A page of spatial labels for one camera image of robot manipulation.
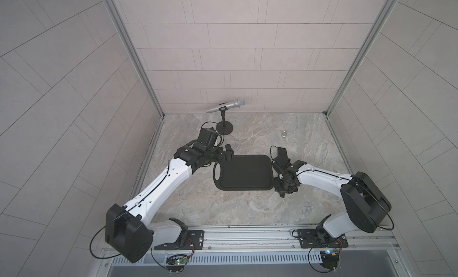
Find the black cutting board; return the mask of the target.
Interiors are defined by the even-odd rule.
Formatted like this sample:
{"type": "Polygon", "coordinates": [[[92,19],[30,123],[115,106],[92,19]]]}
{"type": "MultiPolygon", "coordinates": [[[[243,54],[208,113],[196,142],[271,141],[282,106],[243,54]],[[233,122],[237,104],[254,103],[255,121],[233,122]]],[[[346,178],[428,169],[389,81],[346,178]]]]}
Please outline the black cutting board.
{"type": "Polygon", "coordinates": [[[213,182],[222,191],[269,191],[274,187],[271,160],[266,155],[234,155],[214,165],[213,182]]]}

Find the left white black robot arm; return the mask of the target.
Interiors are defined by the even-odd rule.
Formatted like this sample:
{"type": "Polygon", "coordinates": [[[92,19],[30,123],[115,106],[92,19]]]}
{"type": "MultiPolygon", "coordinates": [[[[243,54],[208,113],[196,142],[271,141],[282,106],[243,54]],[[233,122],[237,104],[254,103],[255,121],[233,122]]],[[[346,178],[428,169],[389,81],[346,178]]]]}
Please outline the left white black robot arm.
{"type": "Polygon", "coordinates": [[[123,206],[114,204],[106,213],[105,241],[131,263],[139,261],[154,241],[164,243],[179,239],[182,226],[169,220],[158,229],[147,226],[167,198],[195,171],[213,162],[231,161],[234,150],[223,147],[194,149],[182,146],[167,167],[152,183],[123,206]]]}

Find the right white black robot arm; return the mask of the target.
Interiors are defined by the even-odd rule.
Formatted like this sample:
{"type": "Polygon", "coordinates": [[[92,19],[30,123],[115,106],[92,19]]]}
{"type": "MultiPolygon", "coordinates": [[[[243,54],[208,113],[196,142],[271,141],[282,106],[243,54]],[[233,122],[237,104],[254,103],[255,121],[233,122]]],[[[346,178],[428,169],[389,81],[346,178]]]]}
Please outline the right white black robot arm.
{"type": "Polygon", "coordinates": [[[319,244],[336,241],[340,236],[355,230],[374,233],[389,216],[391,203],[372,179],[363,172],[339,174],[313,167],[303,161],[291,163],[288,158],[277,157],[272,167],[278,176],[274,179],[276,192],[283,198],[308,185],[342,198],[345,210],[326,216],[312,236],[319,244]]]}

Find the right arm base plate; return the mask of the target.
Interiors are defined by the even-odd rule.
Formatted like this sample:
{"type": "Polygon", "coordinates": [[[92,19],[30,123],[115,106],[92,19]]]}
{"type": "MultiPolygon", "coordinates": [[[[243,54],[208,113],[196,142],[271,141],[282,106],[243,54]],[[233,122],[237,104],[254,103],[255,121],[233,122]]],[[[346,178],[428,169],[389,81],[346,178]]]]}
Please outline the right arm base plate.
{"type": "Polygon", "coordinates": [[[295,229],[292,237],[297,239],[302,249],[310,248],[348,248],[348,241],[345,235],[339,238],[319,233],[317,229],[295,229]]]}

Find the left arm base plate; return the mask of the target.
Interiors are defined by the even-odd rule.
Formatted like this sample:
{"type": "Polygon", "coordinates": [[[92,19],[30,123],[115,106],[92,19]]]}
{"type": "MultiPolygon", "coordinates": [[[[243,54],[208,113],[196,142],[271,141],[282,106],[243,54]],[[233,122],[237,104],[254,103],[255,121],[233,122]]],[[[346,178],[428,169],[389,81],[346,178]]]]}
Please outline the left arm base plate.
{"type": "Polygon", "coordinates": [[[154,250],[201,250],[203,248],[203,241],[205,231],[203,230],[188,230],[187,235],[181,234],[179,239],[174,243],[166,243],[153,247],[154,250]]]}

